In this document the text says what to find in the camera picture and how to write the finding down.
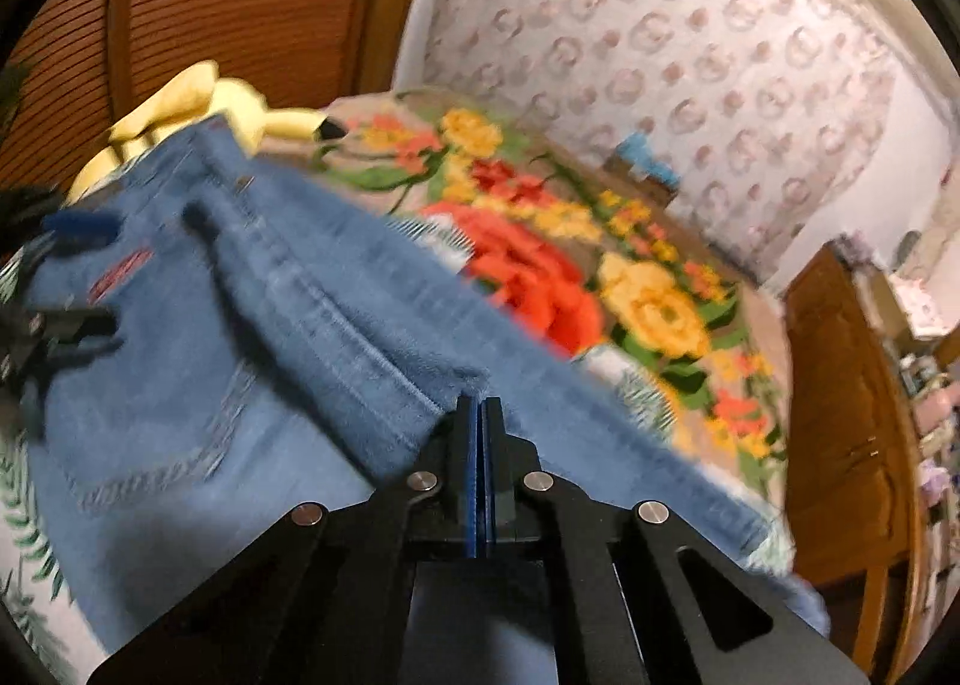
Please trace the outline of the blue denim jeans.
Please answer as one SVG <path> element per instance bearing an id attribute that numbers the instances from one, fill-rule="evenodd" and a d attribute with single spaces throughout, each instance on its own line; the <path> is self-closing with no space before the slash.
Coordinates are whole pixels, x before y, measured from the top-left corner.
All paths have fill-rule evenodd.
<path id="1" fill-rule="evenodd" d="M 29 474 L 76 604 L 117 649 L 288 509 L 363 500 L 460 394 L 592 498 L 657 498 L 742 565 L 781 524 L 667 446 L 640 380 L 537 341 L 398 227 L 190 126 L 99 191 L 110 242 L 26 248 L 25 302 L 104 307 L 26 386 Z"/>

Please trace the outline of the yellow plush toy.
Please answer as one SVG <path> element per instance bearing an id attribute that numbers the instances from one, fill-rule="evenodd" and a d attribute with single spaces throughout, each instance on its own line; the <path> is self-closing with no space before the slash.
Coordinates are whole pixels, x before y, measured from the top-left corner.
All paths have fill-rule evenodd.
<path id="1" fill-rule="evenodd" d="M 75 176 L 67 204 L 75 204 L 172 134 L 212 116 L 223 116 L 241 151 L 252 157 L 267 139 L 338 141 L 347 128 L 311 109 L 270 109 L 265 95 L 237 77 L 221 77 L 213 59 L 199 61 L 168 80 L 132 112 L 110 126 L 103 148 Z"/>

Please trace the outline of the floral brown blanket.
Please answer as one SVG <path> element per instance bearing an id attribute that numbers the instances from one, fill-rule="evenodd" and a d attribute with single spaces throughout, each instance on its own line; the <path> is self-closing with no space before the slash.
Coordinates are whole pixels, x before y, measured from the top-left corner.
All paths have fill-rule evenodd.
<path id="1" fill-rule="evenodd" d="M 781 311 L 651 201 L 434 89 L 274 110 L 263 145 L 420 236 L 718 482 L 784 503 Z"/>

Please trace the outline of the wooden louvered wardrobe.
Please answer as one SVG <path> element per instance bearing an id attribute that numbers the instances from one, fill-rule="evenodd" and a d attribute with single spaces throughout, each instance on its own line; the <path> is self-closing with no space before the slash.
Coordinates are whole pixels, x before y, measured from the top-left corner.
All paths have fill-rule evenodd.
<path id="1" fill-rule="evenodd" d="M 2 0 L 2 181 L 66 185 L 109 125 L 211 59 L 275 107 L 391 84 L 412 0 Z"/>

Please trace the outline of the palm leaf print sheet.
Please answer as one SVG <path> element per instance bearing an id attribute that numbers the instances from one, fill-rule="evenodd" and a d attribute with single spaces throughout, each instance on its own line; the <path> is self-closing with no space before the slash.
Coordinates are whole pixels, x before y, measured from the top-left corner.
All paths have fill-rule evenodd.
<path id="1" fill-rule="evenodd" d="M 5 600 L 76 683 L 295 504 L 373 486 L 189 229 L 125 220 L 105 247 L 44 242 L 23 305 L 119 318 L 114 336 L 53 349 L 2 437 Z"/>

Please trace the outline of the wooden sideboard cabinet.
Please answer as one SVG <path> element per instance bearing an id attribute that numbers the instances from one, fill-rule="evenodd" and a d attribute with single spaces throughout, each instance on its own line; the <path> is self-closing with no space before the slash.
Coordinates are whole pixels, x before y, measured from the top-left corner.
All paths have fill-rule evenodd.
<path id="1" fill-rule="evenodd" d="M 825 597 L 832 643 L 892 683 L 916 657 L 929 561 L 910 404 L 835 248 L 794 277 L 784 314 L 794 570 Z"/>

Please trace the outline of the cardboard box with blue bag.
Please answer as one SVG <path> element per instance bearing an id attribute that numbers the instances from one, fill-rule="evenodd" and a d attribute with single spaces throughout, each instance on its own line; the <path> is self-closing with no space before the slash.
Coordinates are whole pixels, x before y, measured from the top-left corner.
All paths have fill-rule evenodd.
<path id="1" fill-rule="evenodd" d="M 605 160 L 604 170 L 633 181 L 661 208 L 669 206 L 679 194 L 680 176 L 652 153 L 644 133 L 631 133 L 620 141 Z"/>

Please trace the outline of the pink circle pattern curtain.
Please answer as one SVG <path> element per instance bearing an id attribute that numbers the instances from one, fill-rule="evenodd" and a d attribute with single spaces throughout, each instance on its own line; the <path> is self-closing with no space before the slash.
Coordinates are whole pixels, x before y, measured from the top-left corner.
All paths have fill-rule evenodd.
<path id="1" fill-rule="evenodd" d="M 661 165 L 758 279 L 869 167 L 896 84 L 850 0 L 436 0 L 425 74 L 586 164 Z"/>

